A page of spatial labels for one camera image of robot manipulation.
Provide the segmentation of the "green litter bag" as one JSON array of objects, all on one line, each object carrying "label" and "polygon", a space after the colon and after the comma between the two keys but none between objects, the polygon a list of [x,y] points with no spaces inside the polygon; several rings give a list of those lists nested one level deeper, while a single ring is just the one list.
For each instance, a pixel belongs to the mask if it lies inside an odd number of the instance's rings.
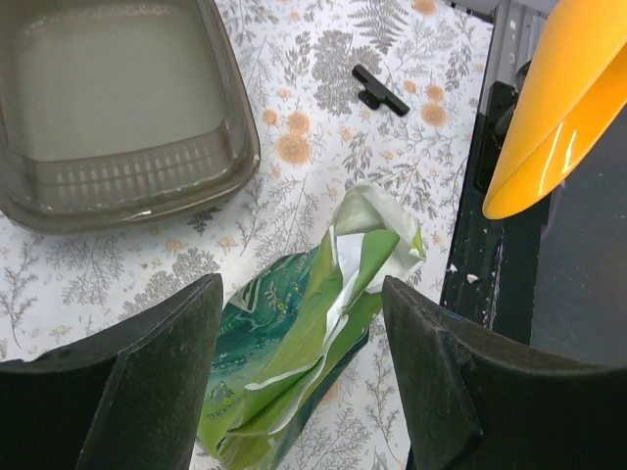
[{"label": "green litter bag", "polygon": [[278,259],[226,304],[198,437],[225,469],[274,469],[368,339],[386,277],[424,257],[417,218],[355,183],[319,244]]}]

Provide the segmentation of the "grey litter box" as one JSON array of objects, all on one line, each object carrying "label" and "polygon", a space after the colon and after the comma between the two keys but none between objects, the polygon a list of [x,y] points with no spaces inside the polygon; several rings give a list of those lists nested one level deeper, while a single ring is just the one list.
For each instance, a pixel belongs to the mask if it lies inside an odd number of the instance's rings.
[{"label": "grey litter box", "polygon": [[213,1],[5,1],[1,210],[46,234],[219,205],[260,140]]}]

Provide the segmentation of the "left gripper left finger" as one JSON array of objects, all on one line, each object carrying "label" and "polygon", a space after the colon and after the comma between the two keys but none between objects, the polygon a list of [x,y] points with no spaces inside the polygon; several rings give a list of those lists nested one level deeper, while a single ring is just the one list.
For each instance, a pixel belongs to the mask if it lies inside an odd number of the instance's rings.
[{"label": "left gripper left finger", "polygon": [[186,469],[222,313],[205,275],[99,333],[1,365],[5,469]]}]

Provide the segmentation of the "yellow plastic scoop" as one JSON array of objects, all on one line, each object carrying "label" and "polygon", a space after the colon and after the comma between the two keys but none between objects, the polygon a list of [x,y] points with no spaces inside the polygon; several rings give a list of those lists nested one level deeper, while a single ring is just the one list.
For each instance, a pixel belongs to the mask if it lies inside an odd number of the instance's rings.
[{"label": "yellow plastic scoop", "polygon": [[484,216],[518,214],[551,193],[625,104],[625,2],[558,2],[513,112]]}]

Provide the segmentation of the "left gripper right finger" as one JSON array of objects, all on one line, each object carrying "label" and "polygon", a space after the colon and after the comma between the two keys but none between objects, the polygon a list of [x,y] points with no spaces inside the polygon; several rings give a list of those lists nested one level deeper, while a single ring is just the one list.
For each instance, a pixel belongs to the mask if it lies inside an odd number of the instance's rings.
[{"label": "left gripper right finger", "polygon": [[622,469],[626,372],[539,352],[387,277],[415,469]]}]

